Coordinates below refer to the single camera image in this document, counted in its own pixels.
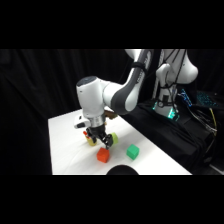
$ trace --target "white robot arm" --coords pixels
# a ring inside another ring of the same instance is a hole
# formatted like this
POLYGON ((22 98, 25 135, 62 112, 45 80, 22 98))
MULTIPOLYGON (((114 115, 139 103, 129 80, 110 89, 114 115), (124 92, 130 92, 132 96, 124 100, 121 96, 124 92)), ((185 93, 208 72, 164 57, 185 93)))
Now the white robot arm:
POLYGON ((164 64, 156 72, 160 94, 154 109, 156 113, 174 119, 177 112, 174 105, 176 85, 192 83, 198 76, 198 69, 190 62, 187 49, 164 49, 164 59, 164 64))
POLYGON ((82 114, 75 118, 75 128, 88 128, 90 137, 99 138, 107 148, 111 136, 105 133, 104 108, 108 106, 118 115, 125 115, 135 109, 146 72, 149 70, 153 49, 126 49, 134 59, 133 68, 124 85, 101 80, 95 76, 86 77, 77 83, 77 93, 82 114))
MULTIPOLYGON (((112 136, 105 133, 105 106, 118 115, 125 115, 135 109, 138 96, 148 72, 154 49, 125 49, 134 63, 124 85, 101 80, 95 76, 86 77, 77 83, 77 93, 82 113, 75 118, 75 128, 87 128, 88 135, 95 141, 99 138, 109 149, 112 136)), ((164 49, 165 61, 157 71, 161 92, 155 106, 158 114, 167 116, 173 108, 173 83, 191 83, 197 77, 197 69, 190 63, 185 49, 164 49)))

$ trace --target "wire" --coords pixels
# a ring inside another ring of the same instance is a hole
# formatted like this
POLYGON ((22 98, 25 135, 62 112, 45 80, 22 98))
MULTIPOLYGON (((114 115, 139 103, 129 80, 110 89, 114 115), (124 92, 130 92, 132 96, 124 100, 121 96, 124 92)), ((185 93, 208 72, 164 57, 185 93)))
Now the wire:
POLYGON ((211 114, 212 114, 212 117, 213 117, 213 120, 214 120, 214 125, 215 125, 215 129, 216 129, 216 132, 215 132, 215 137, 217 136, 217 130, 218 130, 218 128, 217 128, 217 123, 216 123, 216 119, 215 119, 215 115, 214 115, 214 113, 213 113, 213 110, 210 108, 210 111, 211 111, 211 114))
POLYGON ((204 121, 202 121, 196 114, 194 114, 189 107, 187 107, 189 112, 192 114, 192 116, 197 119, 207 130, 210 130, 214 134, 214 132, 217 132, 217 129, 214 129, 210 127, 208 124, 206 124, 204 121))
POLYGON ((161 68, 165 63, 167 63, 167 60, 172 56, 172 54, 174 53, 174 51, 175 51, 176 49, 174 49, 170 54, 169 54, 169 56, 163 61, 163 63, 157 68, 157 69, 155 69, 153 72, 151 72, 146 78, 145 78, 145 80, 147 80, 148 78, 150 78, 151 77, 151 75, 153 75, 159 68, 161 68))

